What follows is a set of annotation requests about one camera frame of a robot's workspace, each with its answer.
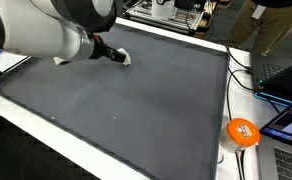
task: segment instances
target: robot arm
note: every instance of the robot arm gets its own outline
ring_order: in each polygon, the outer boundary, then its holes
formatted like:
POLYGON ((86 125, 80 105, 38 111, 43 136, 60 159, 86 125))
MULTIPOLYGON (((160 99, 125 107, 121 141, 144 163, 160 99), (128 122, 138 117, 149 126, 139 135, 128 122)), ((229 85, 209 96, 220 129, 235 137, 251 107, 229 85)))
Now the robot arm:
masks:
POLYGON ((114 0, 0 0, 0 49, 56 64, 126 55, 108 47, 96 32, 116 20, 114 0))

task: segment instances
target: laptop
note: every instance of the laptop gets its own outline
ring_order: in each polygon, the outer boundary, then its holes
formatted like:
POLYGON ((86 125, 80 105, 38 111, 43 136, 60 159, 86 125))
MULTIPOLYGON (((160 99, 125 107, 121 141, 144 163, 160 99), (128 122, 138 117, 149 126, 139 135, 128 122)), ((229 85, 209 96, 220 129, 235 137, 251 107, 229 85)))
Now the laptop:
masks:
POLYGON ((255 97, 282 106, 292 103, 292 60, 251 54, 255 97))
POLYGON ((292 180, 292 104, 260 132, 262 180, 292 180))

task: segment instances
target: white label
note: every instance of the white label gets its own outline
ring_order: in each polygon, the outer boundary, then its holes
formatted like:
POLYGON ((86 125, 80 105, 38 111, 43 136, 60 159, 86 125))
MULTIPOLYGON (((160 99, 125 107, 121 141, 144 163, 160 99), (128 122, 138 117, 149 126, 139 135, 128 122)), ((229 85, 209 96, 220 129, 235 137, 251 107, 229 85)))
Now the white label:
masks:
POLYGON ((265 9, 265 6, 258 5, 252 17, 258 20, 260 16, 264 13, 265 9))

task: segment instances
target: gray work surface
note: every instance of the gray work surface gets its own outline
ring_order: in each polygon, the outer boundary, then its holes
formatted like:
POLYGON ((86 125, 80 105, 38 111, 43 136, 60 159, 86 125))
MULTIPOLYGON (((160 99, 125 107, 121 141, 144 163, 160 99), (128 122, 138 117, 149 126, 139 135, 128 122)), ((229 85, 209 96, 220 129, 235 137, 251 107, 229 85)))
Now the gray work surface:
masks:
POLYGON ((213 179, 226 54, 120 25, 101 36, 132 66, 34 58, 0 78, 0 95, 150 178, 213 179))

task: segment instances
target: white table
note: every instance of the white table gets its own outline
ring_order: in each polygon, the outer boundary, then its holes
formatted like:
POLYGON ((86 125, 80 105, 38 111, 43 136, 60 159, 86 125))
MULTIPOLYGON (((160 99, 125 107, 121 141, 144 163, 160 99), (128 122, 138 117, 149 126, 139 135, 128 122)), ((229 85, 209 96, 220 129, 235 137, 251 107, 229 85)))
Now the white table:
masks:
MULTIPOLYGON (((222 45, 150 27, 140 23, 121 18, 117 19, 117 23, 226 52, 226 48, 222 45)), ((238 61, 244 65, 250 65, 249 53, 235 49, 232 49, 231 52, 238 61)), ((0 69, 4 70, 23 58, 24 57, 22 56, 2 53, 0 54, 0 69)), ((236 70, 240 69, 240 66, 232 61, 230 63, 230 68, 232 70, 236 70)), ((244 85, 251 87, 251 77, 249 75, 238 73, 236 74, 236 77, 238 77, 244 85)), ((243 90, 235 81, 232 81, 230 84, 229 95, 233 118, 241 117, 248 119, 257 125, 257 127, 261 128, 276 115, 276 112, 268 102, 256 99, 253 97, 251 92, 243 90)), ((144 175, 90 146, 77 137, 74 137, 70 133, 65 132, 64 130, 24 110, 14 103, 3 99, 2 97, 0 97, 0 115, 100 179, 148 179, 144 175)), ((223 127, 228 122, 228 119, 227 106, 225 104, 223 127)), ((218 165, 217 179, 239 179, 235 155, 225 151, 223 151, 223 154, 225 156, 225 160, 222 164, 218 165)), ((258 157, 256 148, 249 148, 245 153, 244 163, 246 180, 259 179, 257 176, 257 160, 258 157)))

